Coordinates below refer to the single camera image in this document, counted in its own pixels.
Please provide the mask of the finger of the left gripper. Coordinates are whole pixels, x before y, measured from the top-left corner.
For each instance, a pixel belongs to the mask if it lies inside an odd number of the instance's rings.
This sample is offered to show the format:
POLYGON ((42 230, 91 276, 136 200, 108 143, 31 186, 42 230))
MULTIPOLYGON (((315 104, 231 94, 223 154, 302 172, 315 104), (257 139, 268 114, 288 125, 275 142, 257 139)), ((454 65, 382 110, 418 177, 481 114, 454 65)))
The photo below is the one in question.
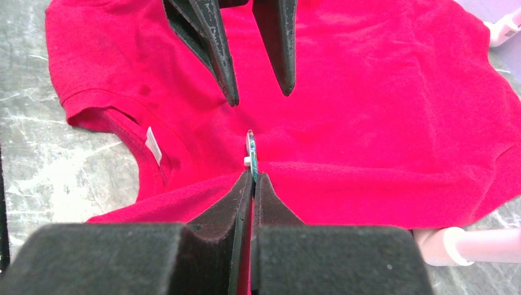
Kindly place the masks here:
POLYGON ((231 107, 239 104, 237 81, 219 1, 165 0, 171 29, 208 68, 231 107))
POLYGON ((284 96, 296 84, 296 0, 253 2, 253 15, 284 96))

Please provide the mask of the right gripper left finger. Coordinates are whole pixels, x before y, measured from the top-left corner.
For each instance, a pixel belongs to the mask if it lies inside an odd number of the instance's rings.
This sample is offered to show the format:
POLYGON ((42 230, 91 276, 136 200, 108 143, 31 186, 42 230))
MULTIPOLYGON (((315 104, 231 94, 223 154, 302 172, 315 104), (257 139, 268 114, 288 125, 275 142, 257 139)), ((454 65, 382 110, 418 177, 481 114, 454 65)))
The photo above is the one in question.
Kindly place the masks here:
POLYGON ((35 232, 2 294, 246 294, 253 177, 188 222, 55 224, 35 232))

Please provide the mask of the red t-shirt garment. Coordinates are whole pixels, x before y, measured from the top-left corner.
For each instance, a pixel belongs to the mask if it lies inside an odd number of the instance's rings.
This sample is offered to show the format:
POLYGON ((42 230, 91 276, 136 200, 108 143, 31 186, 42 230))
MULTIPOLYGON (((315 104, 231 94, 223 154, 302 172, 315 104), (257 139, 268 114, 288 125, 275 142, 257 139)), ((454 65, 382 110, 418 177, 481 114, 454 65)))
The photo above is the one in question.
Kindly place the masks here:
POLYGON ((135 203, 92 223, 196 217, 246 171, 248 130, 260 170, 307 224, 463 229, 520 195, 520 100, 489 62, 488 28, 457 2, 298 1, 289 96, 253 2, 219 1, 234 107, 163 1, 49 4, 68 124, 117 135, 139 168, 135 203))

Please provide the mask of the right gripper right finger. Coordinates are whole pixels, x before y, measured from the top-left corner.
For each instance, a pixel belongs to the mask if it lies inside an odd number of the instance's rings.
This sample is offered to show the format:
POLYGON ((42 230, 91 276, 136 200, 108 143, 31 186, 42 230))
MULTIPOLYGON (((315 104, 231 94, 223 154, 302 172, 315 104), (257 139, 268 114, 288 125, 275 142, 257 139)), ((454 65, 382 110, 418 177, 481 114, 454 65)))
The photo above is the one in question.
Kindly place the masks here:
POLYGON ((311 226, 256 180, 253 294, 432 294, 412 234, 382 226, 311 226))

